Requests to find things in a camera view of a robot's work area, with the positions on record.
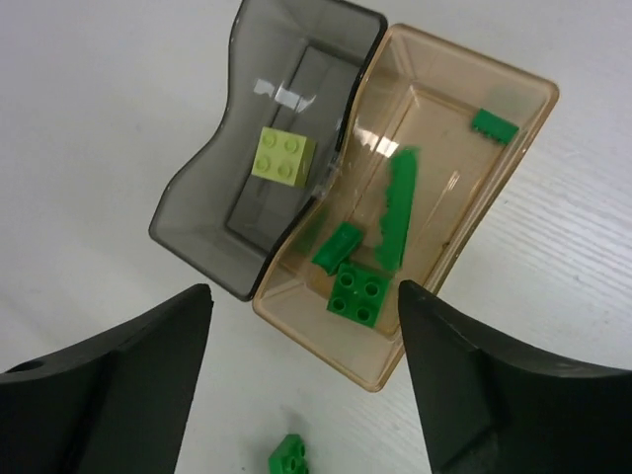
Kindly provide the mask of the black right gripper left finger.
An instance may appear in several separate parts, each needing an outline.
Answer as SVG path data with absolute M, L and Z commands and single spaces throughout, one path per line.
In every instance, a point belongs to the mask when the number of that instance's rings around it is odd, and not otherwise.
M 2 372 L 2 472 L 174 472 L 212 307 L 209 286 L 195 284 Z

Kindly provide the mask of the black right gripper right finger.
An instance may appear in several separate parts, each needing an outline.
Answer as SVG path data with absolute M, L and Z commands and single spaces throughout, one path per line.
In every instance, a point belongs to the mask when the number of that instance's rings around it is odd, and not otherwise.
M 547 352 L 417 283 L 398 289 L 434 473 L 627 473 L 631 373 Z

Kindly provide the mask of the dark green square lego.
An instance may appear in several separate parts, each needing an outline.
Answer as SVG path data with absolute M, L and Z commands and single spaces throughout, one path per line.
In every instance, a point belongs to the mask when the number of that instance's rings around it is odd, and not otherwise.
M 373 328 L 386 299 L 390 278 L 387 274 L 342 263 L 327 303 L 327 310 L 362 326 Z

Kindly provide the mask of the long dark green lego brick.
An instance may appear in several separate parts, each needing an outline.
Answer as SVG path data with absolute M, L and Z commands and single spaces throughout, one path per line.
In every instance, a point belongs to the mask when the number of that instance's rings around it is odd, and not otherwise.
M 309 474 L 306 445 L 299 434 L 288 434 L 268 458 L 270 474 Z

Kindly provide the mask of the small dark green lego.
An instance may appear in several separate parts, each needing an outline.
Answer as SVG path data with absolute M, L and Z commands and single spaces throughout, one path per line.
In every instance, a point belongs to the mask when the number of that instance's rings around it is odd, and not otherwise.
M 476 113 L 471 121 L 471 128 L 503 145 L 510 144 L 519 131 L 516 124 L 485 109 Z

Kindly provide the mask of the light green lego brick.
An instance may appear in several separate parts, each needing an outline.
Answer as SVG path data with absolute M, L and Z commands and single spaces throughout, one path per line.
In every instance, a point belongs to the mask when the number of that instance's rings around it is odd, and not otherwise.
M 264 127 L 251 174 L 294 188 L 304 188 L 315 148 L 316 142 L 307 136 Z

